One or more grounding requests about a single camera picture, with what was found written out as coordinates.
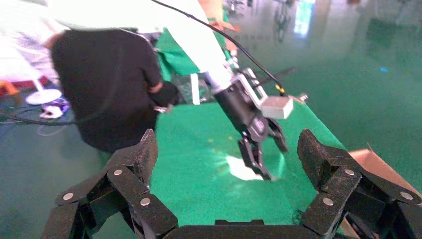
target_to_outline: metal bracket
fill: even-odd
[[[250,68],[245,69],[243,74],[237,74],[233,80],[239,80],[242,83],[247,94],[251,97],[254,105],[262,112],[263,116],[282,120],[287,119],[293,110],[293,100],[283,96],[268,96],[262,86],[256,87],[261,96],[259,98],[244,74],[253,79],[252,83],[254,85],[259,84],[257,80],[254,80],[256,76]]]
[[[339,168],[303,214],[302,224],[320,235],[332,238],[345,216],[344,207],[362,175],[346,167]],[[324,216],[324,220],[315,218]]]
[[[288,95],[288,97],[290,99],[293,99],[294,101],[301,103],[301,104],[306,104],[305,100],[308,98],[308,95],[306,93],[301,93],[298,96]]]
[[[358,216],[378,234],[395,235],[387,238],[420,238],[410,236],[422,232],[422,223],[415,216],[421,215],[416,211],[420,210],[418,205],[422,199],[414,192],[369,173],[345,150],[321,144],[307,129],[303,130],[299,136],[297,152],[304,172],[320,195],[344,192],[351,179],[359,176],[361,179],[351,194],[345,198],[346,202],[344,199],[340,200],[342,203],[345,202],[344,210]],[[342,174],[341,178],[347,178],[347,180],[340,180],[339,183],[333,184],[333,179],[339,173]],[[335,205],[335,200],[327,200],[325,204],[332,203]],[[413,209],[404,212],[400,208],[403,204]],[[326,229],[327,227],[324,226],[316,232],[323,235]]]
[[[167,107],[161,107],[161,106],[154,106],[154,110],[160,112],[160,113],[168,113],[170,114],[171,110],[173,109],[173,105],[168,105]]]

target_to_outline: person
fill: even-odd
[[[206,20],[197,0],[162,1]],[[150,0],[54,0],[48,8],[70,28],[52,48],[63,95],[75,112],[82,140],[102,152],[138,144],[147,129],[156,129],[154,106],[176,102],[179,94],[162,80],[151,44],[131,28],[148,33],[165,26],[199,71],[212,75],[213,86],[231,84],[214,33]],[[189,30],[195,38],[186,34]]]
[[[136,145],[177,95],[150,43],[128,30],[68,30],[51,51],[82,140],[100,152]]]
[[[1,1],[0,14],[0,28],[10,45],[40,73],[39,78],[59,85],[49,50],[67,28],[53,20],[47,7],[32,2]]]

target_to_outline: green floor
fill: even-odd
[[[243,16],[229,16],[242,29],[233,36],[272,72],[296,66],[298,71],[284,79],[288,94],[306,92],[308,106],[347,149],[369,144],[422,191],[417,176],[422,167],[422,32],[418,21],[409,20],[421,16],[420,4],[410,1],[415,4],[410,8],[392,0],[378,5],[365,0],[357,6],[346,2],[316,0],[311,11],[297,2],[288,10],[291,18],[280,43],[274,39],[279,3],[255,0],[251,7],[239,7]],[[243,67],[251,65],[244,57],[240,60]],[[271,84],[267,87],[273,91]],[[300,130],[310,127],[323,142],[341,143],[312,112],[296,105],[292,117],[282,122],[285,134],[291,135],[285,159],[272,142],[264,147],[265,163],[280,179],[271,185],[244,182],[230,175],[224,161],[227,155],[239,156],[229,138],[236,139],[236,132],[218,107],[200,107],[200,114],[190,110],[193,106],[181,106],[161,119],[166,123],[158,137],[165,160],[157,163],[152,192],[180,216],[181,225],[213,223],[216,218],[291,223],[294,209],[305,207],[315,193],[295,155]],[[36,119],[37,114],[22,116]],[[51,130],[57,128],[0,127],[0,238],[37,238],[55,196],[103,165],[74,126],[54,136],[37,134]],[[197,209],[204,214],[193,213]],[[133,238],[118,215],[104,228],[95,238]]]
[[[288,94],[306,92],[309,107],[343,145],[369,144],[422,191],[422,1],[316,0],[311,11],[296,1],[282,42],[274,41],[280,4],[253,2],[231,16],[242,30],[234,39],[271,72],[297,67],[283,79]]]

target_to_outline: green table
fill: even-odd
[[[280,121],[289,152],[281,155],[271,139],[263,144],[264,164],[276,182],[243,181],[230,174],[226,156],[241,158],[239,135],[218,104],[178,106],[161,115],[152,193],[180,225],[215,219],[293,223],[295,211],[304,210],[316,195],[296,153],[300,132],[308,128],[322,143],[344,148],[306,105],[295,102],[294,107]]]
[[[242,181],[230,174],[225,157],[240,158],[238,133],[216,103],[180,105],[161,115],[152,193],[179,225],[213,224],[215,219],[293,223],[295,210],[305,209],[316,195],[296,154],[299,133],[308,128],[322,143],[342,147],[306,105],[294,107],[280,121],[289,152],[282,156],[270,139],[263,145],[264,163],[279,178],[276,182]],[[36,119],[37,113],[22,116]],[[56,196],[98,173],[104,162],[74,126],[51,137],[37,135],[35,125],[6,127],[0,137],[0,238],[38,238]],[[120,214],[94,236],[134,238]]]

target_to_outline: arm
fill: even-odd
[[[143,37],[137,37],[139,44],[138,56],[141,56],[141,69],[145,76],[145,81],[148,85],[149,92],[157,93],[163,87],[163,80],[161,77],[160,67],[158,66],[157,56],[153,47]]]
[[[66,29],[53,20],[46,9],[36,9],[37,15],[31,19],[31,23],[23,29],[23,34],[47,49],[51,49],[54,42]]]
[[[223,0],[198,0],[207,18],[223,21]]]

